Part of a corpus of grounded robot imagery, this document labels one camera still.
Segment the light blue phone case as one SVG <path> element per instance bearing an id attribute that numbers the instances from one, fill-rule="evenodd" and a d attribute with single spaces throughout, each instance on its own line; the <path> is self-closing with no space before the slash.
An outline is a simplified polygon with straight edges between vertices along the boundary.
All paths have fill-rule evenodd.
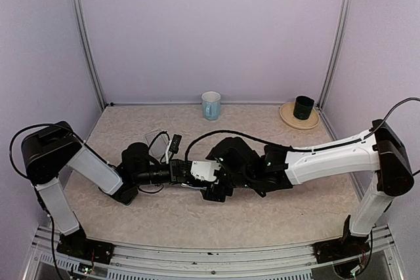
<path id="1" fill-rule="evenodd" d="M 190 188 L 190 189 L 195 189 L 195 190 L 206 190 L 207 186 L 194 186 L 191 184 L 181 184 L 182 187 L 184 188 Z"/>

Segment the clear phone case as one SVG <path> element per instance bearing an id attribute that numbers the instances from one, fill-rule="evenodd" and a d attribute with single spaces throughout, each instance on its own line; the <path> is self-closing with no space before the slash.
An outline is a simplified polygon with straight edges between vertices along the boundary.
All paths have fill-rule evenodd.
<path id="1" fill-rule="evenodd" d="M 169 144 L 169 135 L 162 130 L 154 130 L 144 135 L 146 144 L 149 147 L 150 155 L 156 159 L 161 159 L 166 152 Z"/>

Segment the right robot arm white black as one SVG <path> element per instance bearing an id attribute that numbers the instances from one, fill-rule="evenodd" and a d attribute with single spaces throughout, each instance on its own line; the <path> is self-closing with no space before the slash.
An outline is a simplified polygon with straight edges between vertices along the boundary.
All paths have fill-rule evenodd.
<path id="1" fill-rule="evenodd" d="M 207 183 L 208 200 L 224 200 L 234 188 L 250 188 L 261 197 L 306 182 L 348 172 L 371 171 L 373 176 L 357 209 L 346 222 L 335 249 L 350 256 L 370 233 L 392 200 L 414 186 L 405 145 L 385 119 L 354 136 L 305 148 L 267 144 L 260 156 L 245 136 L 230 132 L 204 161 L 193 161 L 194 178 Z"/>

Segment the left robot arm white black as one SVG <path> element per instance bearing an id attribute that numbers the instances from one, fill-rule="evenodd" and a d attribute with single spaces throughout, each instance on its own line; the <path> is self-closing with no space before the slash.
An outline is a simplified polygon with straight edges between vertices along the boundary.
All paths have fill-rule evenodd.
<path id="1" fill-rule="evenodd" d="M 160 163 L 143 142 L 130 144 L 121 154 L 121 163 L 115 166 L 86 144 L 65 121 L 28 126 L 16 132 L 12 140 L 16 141 L 24 132 L 27 136 L 21 142 L 21 152 L 25 171 L 20 175 L 31 182 L 53 226 L 79 257 L 91 252 L 92 243 L 66 199 L 58 179 L 62 169 L 79 173 L 124 205 L 132 202 L 141 186 L 195 184 L 189 173 L 190 162 L 170 159 L 166 164 Z"/>

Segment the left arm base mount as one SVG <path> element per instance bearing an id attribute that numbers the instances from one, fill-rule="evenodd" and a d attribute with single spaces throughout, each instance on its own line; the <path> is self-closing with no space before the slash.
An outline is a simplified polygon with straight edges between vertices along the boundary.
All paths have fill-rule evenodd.
<path id="1" fill-rule="evenodd" d="M 114 253 L 115 245 L 105 241 L 89 239 L 83 228 L 64 235 L 60 233 L 57 252 L 68 256 L 88 260 L 92 263 L 109 265 Z"/>

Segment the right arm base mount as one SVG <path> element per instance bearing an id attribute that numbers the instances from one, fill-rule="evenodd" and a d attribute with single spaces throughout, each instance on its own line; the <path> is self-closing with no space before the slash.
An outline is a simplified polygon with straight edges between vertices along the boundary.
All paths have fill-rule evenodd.
<path id="1" fill-rule="evenodd" d="M 352 236 L 349 226 L 350 215 L 345 220 L 343 235 L 341 237 L 328 241 L 319 241 L 312 245 L 318 264 L 332 262 L 370 251 L 371 246 L 368 244 L 369 236 Z"/>

